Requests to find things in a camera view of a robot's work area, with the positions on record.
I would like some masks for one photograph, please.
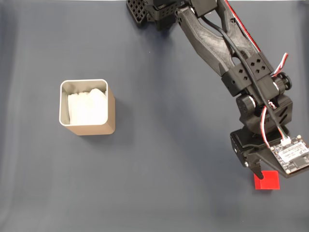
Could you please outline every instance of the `black robotic arm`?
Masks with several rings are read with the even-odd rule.
[[[285,127],[292,120],[293,103],[284,95],[291,80],[274,70],[227,0],[127,0],[127,7],[139,27],[152,21],[157,30],[163,30],[178,22],[195,51],[221,76],[230,94],[237,96],[244,127],[232,132],[230,138],[244,167],[260,179],[260,161],[286,178],[309,170],[307,144],[301,136],[290,139]],[[222,29],[204,16],[213,10]],[[199,18],[223,36],[204,27]],[[242,62],[236,65],[233,57]]]

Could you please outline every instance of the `gray fabric surface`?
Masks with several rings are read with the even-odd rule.
[[[139,30],[123,1],[2,6],[1,231],[308,231],[309,173],[254,190],[229,141],[235,99],[180,27]],[[309,141],[308,7],[232,6],[274,66],[289,52],[288,128]],[[60,84],[96,78],[116,131],[78,137],[59,124]]]

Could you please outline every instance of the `red block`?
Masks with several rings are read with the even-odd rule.
[[[277,171],[262,171],[264,179],[260,180],[254,175],[255,189],[279,190],[279,175]]]

